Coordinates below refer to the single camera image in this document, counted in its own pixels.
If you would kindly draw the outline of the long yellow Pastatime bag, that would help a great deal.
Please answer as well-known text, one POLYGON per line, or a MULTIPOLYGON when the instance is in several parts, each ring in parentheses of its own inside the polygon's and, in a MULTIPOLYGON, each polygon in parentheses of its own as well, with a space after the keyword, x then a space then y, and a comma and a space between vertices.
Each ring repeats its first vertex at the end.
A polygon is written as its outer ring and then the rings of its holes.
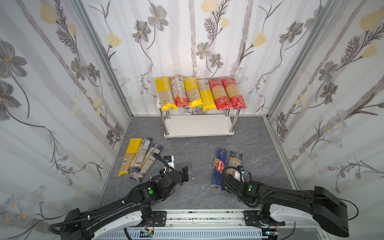
POLYGON ((155 82, 162 111, 177 110, 169 77, 156 78, 155 82))

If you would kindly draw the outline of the blue Barilla spaghetti pack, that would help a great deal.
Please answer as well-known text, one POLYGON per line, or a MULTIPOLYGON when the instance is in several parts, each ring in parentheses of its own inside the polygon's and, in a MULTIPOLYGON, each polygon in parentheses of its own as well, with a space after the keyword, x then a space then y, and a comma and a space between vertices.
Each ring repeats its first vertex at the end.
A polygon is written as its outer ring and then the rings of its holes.
POLYGON ((219 148, 214 160, 214 168, 211 179, 211 187, 217 190, 222 189, 223 185, 223 169, 226 167, 228 150, 219 148))

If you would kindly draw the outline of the short yellow Pastatime bag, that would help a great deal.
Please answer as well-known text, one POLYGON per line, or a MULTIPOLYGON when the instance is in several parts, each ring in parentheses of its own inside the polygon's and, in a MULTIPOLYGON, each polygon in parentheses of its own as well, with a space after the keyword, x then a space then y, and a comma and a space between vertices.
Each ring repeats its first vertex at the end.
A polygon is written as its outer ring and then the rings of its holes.
POLYGON ((196 77, 184 78, 187 98, 189 100, 190 108, 195 108, 203 105, 203 100, 200 95, 198 82, 196 77))

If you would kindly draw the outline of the red spaghetti bag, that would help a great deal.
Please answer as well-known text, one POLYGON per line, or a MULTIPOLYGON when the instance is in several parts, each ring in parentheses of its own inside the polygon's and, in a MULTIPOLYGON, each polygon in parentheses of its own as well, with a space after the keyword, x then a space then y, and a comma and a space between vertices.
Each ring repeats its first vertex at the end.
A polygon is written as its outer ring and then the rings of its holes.
POLYGON ((240 91, 240 88, 234 78, 221 78, 227 96, 235 110, 246 109, 245 99, 240 91))
POLYGON ((212 91, 212 95, 215 101, 217 110, 231 109, 231 103, 227 96, 221 79, 210 79, 209 85, 212 91))

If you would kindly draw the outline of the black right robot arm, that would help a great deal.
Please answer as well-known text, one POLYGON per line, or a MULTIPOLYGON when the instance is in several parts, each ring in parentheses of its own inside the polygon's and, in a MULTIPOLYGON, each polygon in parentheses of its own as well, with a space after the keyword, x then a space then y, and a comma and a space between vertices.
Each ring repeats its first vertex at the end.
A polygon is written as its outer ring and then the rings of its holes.
POLYGON ((315 186, 313 190, 289 190, 273 187, 261 182, 252 180, 249 174, 249 181, 237 180, 228 170, 234 170, 243 176, 241 167, 225 167, 222 170, 223 188, 235 194, 237 199, 249 208, 256 208, 262 205, 260 211, 261 219, 267 220, 268 225, 276 223, 271 217, 271 205, 300 210, 313 216, 313 219, 320 227, 329 234, 337 237, 347 238, 349 233, 349 221, 355 219, 359 209, 355 206, 357 213, 354 217, 348 217, 347 200, 337 198, 323 187, 315 186))

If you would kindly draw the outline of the yellow pasta bag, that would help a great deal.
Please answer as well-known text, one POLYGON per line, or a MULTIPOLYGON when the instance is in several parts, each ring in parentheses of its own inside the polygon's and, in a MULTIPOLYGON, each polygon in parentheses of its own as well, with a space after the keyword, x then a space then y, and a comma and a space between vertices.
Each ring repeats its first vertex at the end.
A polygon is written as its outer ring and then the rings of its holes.
POLYGON ((120 171, 118 173, 118 177, 128 174, 129 168, 139 150, 139 147, 142 143, 142 138, 133 138, 130 139, 129 145, 127 147, 125 156, 123 158, 123 162, 120 168, 120 171))

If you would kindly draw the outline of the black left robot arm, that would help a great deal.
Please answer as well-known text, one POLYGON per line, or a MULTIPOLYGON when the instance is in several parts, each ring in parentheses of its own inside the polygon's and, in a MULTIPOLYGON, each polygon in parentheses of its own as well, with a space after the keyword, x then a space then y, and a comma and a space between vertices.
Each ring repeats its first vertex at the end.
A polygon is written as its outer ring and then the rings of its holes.
POLYGON ((180 171, 171 167, 159 154, 155 159, 165 169, 150 180, 133 187, 125 197, 101 208, 70 211, 63 222, 51 224, 48 231, 62 240, 96 240, 115 230, 150 225, 155 214, 152 206, 165 201, 176 185, 189 180, 188 167, 180 171))

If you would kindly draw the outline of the red slim spaghetti pack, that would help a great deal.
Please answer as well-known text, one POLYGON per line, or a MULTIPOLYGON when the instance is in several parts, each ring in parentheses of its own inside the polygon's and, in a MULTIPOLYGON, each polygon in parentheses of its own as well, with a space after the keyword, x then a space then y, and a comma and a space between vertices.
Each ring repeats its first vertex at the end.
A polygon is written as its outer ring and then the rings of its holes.
POLYGON ((170 78, 171 90, 177 108, 187 108, 190 106, 184 84, 184 78, 181 75, 170 78))

